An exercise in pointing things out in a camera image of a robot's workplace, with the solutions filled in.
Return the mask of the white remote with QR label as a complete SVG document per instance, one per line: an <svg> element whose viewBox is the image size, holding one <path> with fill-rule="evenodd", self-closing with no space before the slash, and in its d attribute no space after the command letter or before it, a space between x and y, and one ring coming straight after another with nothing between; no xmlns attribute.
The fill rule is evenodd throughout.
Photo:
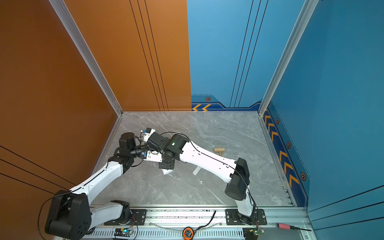
<svg viewBox="0 0 384 240"><path fill-rule="evenodd" d="M162 172L164 175L171 174L174 170L167 170L167 169L162 169Z"/></svg>

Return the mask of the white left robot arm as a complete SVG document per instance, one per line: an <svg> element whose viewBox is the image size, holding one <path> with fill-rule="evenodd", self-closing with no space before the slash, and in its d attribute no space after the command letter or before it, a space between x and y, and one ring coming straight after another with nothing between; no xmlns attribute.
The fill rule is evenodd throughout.
<svg viewBox="0 0 384 240"><path fill-rule="evenodd" d="M45 233L69 240L80 240L91 234L95 227L109 221L118 225L133 222L130 204L113 200L93 207L94 199L115 179L129 170L136 158L144 159L149 150L140 138L128 132L121 135L119 147L99 171L68 191L58 191L51 200L44 227Z"/></svg>

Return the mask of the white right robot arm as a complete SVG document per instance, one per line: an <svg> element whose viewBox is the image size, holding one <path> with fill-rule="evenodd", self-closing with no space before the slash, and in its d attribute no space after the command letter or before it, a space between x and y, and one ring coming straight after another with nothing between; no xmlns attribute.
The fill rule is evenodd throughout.
<svg viewBox="0 0 384 240"><path fill-rule="evenodd" d="M163 174L170 174L174 170L175 161L190 163L211 172L227 184L225 193L236 201L240 221L245 225L257 224L253 215L256 204L249 190L250 171L246 160L221 157L199 147L180 133L174 133L169 139L148 128L144 131L143 140L149 147L145 160L158 162Z"/></svg>

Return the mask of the wooden mallet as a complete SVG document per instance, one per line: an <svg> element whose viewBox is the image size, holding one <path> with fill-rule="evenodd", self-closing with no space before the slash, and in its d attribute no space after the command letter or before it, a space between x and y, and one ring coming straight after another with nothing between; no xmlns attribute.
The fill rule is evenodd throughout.
<svg viewBox="0 0 384 240"><path fill-rule="evenodd" d="M223 152L225 152L225 148L214 148L214 152L215 153L218 153L219 156L222 156L223 155Z"/></svg>

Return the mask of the green circuit board left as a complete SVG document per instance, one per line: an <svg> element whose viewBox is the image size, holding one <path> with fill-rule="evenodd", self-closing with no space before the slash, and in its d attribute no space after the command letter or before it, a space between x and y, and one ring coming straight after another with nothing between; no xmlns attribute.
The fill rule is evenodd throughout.
<svg viewBox="0 0 384 240"><path fill-rule="evenodd" d="M129 228L116 228L114 231L114 239L130 239L135 236L135 231Z"/></svg>

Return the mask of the circuit board right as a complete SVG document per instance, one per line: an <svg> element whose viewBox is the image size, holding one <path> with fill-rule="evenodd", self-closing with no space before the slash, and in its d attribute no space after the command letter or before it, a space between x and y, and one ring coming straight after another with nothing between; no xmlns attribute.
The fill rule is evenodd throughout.
<svg viewBox="0 0 384 240"><path fill-rule="evenodd" d="M258 240L259 236L264 234L262 228L243 228L243 236L245 240Z"/></svg>

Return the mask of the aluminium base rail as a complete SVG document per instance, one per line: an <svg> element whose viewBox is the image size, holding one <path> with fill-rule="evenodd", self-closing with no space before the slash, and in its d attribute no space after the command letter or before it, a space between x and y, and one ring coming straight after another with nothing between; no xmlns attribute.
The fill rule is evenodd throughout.
<svg viewBox="0 0 384 240"><path fill-rule="evenodd" d="M315 240L317 236L303 208L257 207L256 225L243 225L237 220L233 207L227 206L154 206L134 208L139 216L134 226L95 227L85 240L114 239L116 228L129 228L135 236L125 240L182 240L183 230L196 231L195 240L244 240L243 228L262 228L265 233L258 240ZM308 231L283 230L277 224L287 224Z"/></svg>

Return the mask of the aluminium corner post left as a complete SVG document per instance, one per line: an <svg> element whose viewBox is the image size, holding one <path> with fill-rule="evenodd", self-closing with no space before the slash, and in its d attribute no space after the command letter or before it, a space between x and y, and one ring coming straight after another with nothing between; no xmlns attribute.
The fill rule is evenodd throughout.
<svg viewBox="0 0 384 240"><path fill-rule="evenodd" d="M88 46L83 34L81 33L78 25L76 24L70 10L63 0L49 0L55 13L59 17L61 23L65 27L67 33L71 37L73 43L81 54L83 60L87 64L89 70L93 74L103 93L105 94L110 105L114 109L118 117L123 115L123 109L119 104L111 86L109 85L104 73L102 72L99 64L97 63L90 47Z"/></svg>

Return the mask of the aluminium corner post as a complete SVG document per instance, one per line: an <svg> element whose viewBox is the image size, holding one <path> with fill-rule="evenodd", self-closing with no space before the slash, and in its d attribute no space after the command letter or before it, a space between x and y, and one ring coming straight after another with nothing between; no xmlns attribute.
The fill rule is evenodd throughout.
<svg viewBox="0 0 384 240"><path fill-rule="evenodd" d="M81 33L78 25L76 24L70 10L63 0L49 0L55 13L59 17L61 23L65 27L67 33L71 37L73 43L81 54L83 60L87 64L89 70L93 74L103 93L105 94L110 105L114 109L118 117L123 115L123 109L119 104L111 86L109 85L104 73L102 72L99 64L97 63L90 47L88 46L83 34Z"/></svg>
<svg viewBox="0 0 384 240"><path fill-rule="evenodd" d="M262 117L267 110L269 103L288 67L288 64L300 42L300 39L313 15L313 12L318 4L319 0L306 0L299 13L299 16L295 22L293 30L287 41L282 56L278 62L275 72L271 78L271 81L267 87L260 108L258 110L259 116Z"/></svg>

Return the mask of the pink handled screwdriver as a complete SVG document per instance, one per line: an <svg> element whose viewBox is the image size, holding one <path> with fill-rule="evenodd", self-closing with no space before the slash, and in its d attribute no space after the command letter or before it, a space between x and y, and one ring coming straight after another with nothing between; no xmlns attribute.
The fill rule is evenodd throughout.
<svg viewBox="0 0 384 240"><path fill-rule="evenodd" d="M282 223L277 224L277 226L278 226L279 229L283 229L283 230L300 230L300 231L311 232L311 230L309 230L309 229L302 229L302 228L298 228L298 227L295 227L295 226L291 226L291 225L287 225L287 224L282 224Z"/></svg>

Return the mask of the aluminium corner post right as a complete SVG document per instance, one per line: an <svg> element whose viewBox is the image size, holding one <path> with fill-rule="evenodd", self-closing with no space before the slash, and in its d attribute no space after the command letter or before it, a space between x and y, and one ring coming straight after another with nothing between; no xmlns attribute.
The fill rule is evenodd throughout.
<svg viewBox="0 0 384 240"><path fill-rule="evenodd" d="M318 4L319 0L306 0L299 13L299 16L295 22L293 30L287 41L282 56L278 62L275 72L271 78L271 81L267 87L260 108L258 110L259 116L262 117L267 110L269 103L288 67L288 64L300 42L300 39L313 15L313 12Z"/></svg>

